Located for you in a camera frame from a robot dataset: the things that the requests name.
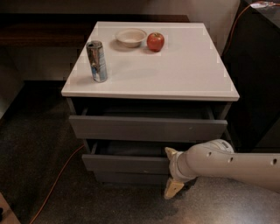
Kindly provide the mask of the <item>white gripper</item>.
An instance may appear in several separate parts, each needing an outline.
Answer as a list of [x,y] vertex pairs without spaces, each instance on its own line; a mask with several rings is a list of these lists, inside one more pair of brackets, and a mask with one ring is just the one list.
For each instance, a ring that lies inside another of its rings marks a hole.
[[173,198],[183,187],[184,183],[196,178],[196,173],[186,162],[186,154],[170,147],[165,147],[164,151],[170,160],[169,169],[173,178],[169,178],[164,189],[164,198]]

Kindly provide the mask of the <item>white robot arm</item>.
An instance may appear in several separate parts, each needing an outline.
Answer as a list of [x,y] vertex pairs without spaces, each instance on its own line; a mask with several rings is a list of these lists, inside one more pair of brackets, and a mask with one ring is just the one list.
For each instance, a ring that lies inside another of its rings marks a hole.
[[279,153],[237,153],[222,139],[198,143],[186,151],[164,150],[171,174],[164,190],[167,200],[197,177],[234,179],[280,193]]

